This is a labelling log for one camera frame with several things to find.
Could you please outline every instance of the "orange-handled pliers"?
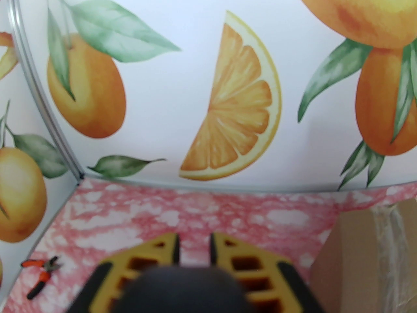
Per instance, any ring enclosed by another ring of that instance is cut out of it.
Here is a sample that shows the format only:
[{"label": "orange-handled pliers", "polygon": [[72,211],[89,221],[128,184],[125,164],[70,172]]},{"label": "orange-handled pliers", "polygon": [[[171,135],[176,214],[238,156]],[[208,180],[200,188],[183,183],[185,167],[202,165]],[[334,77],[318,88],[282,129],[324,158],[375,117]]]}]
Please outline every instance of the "orange-handled pliers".
[{"label": "orange-handled pliers", "polygon": [[56,264],[58,256],[54,256],[48,261],[45,260],[26,260],[21,263],[21,267],[40,267],[43,271],[40,273],[39,280],[32,290],[26,295],[26,298],[32,300],[43,289],[46,282],[51,278],[52,271],[61,267],[61,264]]}]

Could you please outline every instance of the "pink marble floor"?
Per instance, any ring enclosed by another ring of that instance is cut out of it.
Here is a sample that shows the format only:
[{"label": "pink marble floor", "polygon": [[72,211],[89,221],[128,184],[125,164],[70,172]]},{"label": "pink marble floor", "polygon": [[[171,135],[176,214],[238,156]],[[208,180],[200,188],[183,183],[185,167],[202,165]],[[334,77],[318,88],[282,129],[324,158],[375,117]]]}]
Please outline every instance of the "pink marble floor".
[{"label": "pink marble floor", "polygon": [[86,179],[37,245],[32,258],[61,256],[33,301],[39,270],[25,270],[4,313],[62,313],[96,264],[168,231],[181,238],[181,263],[207,265],[209,234],[223,231],[290,257],[305,279],[338,214],[417,195],[417,184],[317,194],[188,192]]}]

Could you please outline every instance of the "orange illustration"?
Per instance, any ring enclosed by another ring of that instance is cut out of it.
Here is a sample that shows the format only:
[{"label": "orange illustration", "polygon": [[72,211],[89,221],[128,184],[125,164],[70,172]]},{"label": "orange illustration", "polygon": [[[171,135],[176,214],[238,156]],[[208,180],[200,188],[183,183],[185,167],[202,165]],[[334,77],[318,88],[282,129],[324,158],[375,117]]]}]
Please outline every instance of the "orange illustration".
[{"label": "orange illustration", "polygon": [[0,240],[16,243],[26,239],[40,224],[47,197],[43,176],[25,152],[0,149]]},{"label": "orange illustration", "polygon": [[302,0],[339,34],[378,48],[402,48],[417,37],[417,0]]},{"label": "orange illustration", "polygon": [[51,96],[67,122],[91,138],[105,138],[123,124],[126,98],[122,79],[112,57],[71,34],[68,49],[70,86],[75,101],[58,80],[51,59],[48,85]]},{"label": "orange illustration", "polygon": [[280,114],[280,81],[268,51],[227,12],[207,115],[180,176],[211,180],[243,170],[270,145]]},{"label": "orange illustration", "polygon": [[362,135],[339,188],[368,167],[367,186],[386,156],[417,145],[417,0],[302,0],[346,40],[318,67],[304,91],[298,122],[324,90],[361,70],[356,122]]},{"label": "orange illustration", "polygon": [[402,49],[374,48],[356,90],[356,122],[364,142],[380,155],[400,155],[417,145],[417,106],[410,111],[392,142],[401,75]]}]

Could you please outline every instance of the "orange slice illustration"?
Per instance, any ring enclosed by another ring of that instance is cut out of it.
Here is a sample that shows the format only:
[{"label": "orange slice illustration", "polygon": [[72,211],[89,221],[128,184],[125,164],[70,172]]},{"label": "orange slice illustration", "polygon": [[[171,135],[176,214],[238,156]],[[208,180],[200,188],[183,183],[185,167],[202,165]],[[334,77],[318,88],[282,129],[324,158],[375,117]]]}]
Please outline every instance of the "orange slice illustration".
[{"label": "orange slice illustration", "polygon": [[12,35],[0,33],[0,46],[7,46],[6,53],[0,58],[0,80],[3,79],[18,63]]},{"label": "orange slice illustration", "polygon": [[211,180],[245,169],[272,142],[280,114],[280,81],[268,51],[227,12],[210,105],[180,177]]}]

